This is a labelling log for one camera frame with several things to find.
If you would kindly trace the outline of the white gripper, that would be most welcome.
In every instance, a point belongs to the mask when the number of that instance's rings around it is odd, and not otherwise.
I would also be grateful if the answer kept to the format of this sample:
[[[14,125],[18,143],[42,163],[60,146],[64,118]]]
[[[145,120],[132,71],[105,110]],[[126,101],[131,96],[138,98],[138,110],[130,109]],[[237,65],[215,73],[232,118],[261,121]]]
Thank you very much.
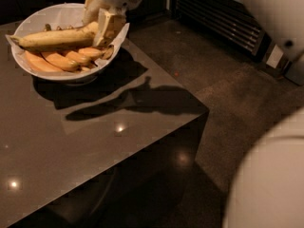
[[[126,23],[125,10],[136,9],[143,0],[85,0],[83,24],[98,22],[94,47],[106,47],[117,37]]]

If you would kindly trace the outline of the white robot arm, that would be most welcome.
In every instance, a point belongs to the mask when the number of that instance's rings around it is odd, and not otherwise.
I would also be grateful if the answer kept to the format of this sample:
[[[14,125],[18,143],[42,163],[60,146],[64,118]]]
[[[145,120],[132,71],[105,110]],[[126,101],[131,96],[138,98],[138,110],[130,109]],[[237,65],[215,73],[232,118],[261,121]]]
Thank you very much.
[[[149,228],[304,228],[302,87],[186,19],[130,39],[210,108],[182,201]]]

